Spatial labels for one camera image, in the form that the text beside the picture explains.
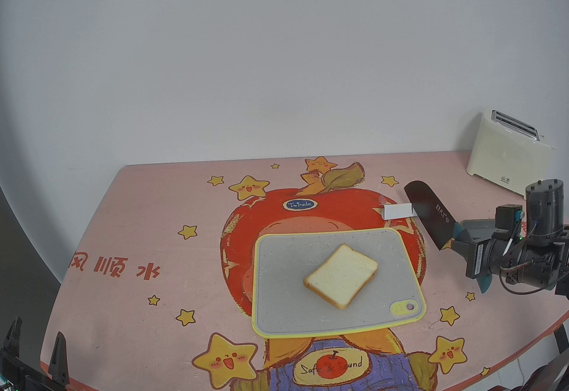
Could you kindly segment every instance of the sticker label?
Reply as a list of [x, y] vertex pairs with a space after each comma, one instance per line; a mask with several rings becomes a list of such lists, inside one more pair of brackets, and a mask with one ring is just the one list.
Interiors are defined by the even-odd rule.
[[329, 387], [359, 380], [370, 370], [369, 356], [357, 348], [324, 348], [300, 359], [293, 381], [307, 387]]
[[283, 208], [289, 211], [305, 211], [316, 208], [318, 203], [309, 198], [295, 198], [294, 200], [288, 200], [283, 203]]
[[482, 267], [482, 253], [484, 252], [484, 245], [480, 244], [476, 249], [476, 267], [474, 269], [474, 275], [480, 274], [480, 268]]

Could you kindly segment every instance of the gray cutting board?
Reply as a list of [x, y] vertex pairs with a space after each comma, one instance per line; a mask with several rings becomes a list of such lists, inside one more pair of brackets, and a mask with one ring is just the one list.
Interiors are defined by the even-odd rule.
[[[303, 285], [342, 244], [378, 263], [375, 276], [340, 310]], [[254, 330], [265, 338], [348, 334], [419, 320], [426, 304], [399, 233], [391, 228], [265, 235], [255, 246]]]

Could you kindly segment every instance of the red apple illustration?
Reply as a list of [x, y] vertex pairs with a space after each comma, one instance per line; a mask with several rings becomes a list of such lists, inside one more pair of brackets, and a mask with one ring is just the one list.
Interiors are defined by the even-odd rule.
[[337, 379], [347, 370], [348, 362], [341, 356], [338, 356], [336, 350], [331, 355], [321, 356], [317, 360], [317, 374], [323, 379]]

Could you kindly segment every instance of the cartoon girl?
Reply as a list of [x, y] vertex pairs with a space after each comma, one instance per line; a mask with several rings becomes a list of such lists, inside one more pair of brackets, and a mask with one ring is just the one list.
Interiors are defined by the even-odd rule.
[[[360, 164], [354, 165], [363, 173]], [[390, 223], [393, 221], [384, 221], [379, 208], [381, 204], [394, 203], [392, 200], [371, 190], [345, 188], [350, 187], [346, 179], [349, 180], [354, 171], [344, 172], [347, 177], [338, 173], [327, 178], [328, 181], [338, 180], [337, 187], [342, 190], [333, 190], [334, 184], [326, 183], [326, 178], [322, 179], [327, 190], [308, 195], [309, 191], [304, 188], [302, 196], [317, 202], [310, 210], [285, 209], [283, 205], [300, 194], [297, 188], [284, 188], [269, 191], [262, 198], [250, 198], [233, 211], [221, 237], [221, 260], [227, 287], [246, 315], [251, 316], [252, 312], [254, 245], [260, 236], [268, 233], [396, 228], [419, 283], [423, 280], [426, 260], [417, 225], [412, 219], [401, 219], [395, 225]], [[314, 184], [314, 178], [312, 174], [309, 176], [303, 179], [310, 186]], [[429, 363], [428, 357], [429, 354], [423, 352], [406, 353], [389, 329], [322, 338], [268, 339], [265, 363], [257, 378], [254, 381], [236, 379], [231, 383], [231, 390], [434, 391], [437, 365]]]

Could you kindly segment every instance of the white wall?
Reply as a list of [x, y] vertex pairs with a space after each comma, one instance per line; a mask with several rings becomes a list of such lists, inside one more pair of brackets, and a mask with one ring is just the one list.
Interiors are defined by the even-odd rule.
[[569, 0], [0, 0], [0, 36], [0, 186], [59, 279], [125, 164], [469, 149], [493, 107], [569, 182]]

